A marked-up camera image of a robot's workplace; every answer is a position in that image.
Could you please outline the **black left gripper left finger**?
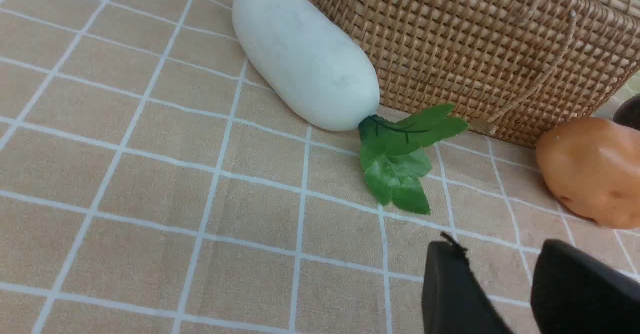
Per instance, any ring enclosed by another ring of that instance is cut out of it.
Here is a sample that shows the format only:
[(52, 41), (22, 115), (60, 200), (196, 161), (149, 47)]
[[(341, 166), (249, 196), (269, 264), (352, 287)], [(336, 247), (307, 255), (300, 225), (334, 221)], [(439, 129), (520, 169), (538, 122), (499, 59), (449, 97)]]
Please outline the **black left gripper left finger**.
[(450, 234), (429, 243), (422, 286), (425, 333), (512, 333), (471, 270), (467, 248)]

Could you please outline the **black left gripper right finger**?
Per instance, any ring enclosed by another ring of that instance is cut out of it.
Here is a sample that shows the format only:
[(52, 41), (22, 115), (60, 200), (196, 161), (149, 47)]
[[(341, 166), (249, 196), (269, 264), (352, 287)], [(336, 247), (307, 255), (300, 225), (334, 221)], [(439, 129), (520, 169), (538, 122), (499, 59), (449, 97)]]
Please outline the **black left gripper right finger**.
[(541, 333), (638, 333), (639, 283), (559, 239), (544, 241), (530, 306)]

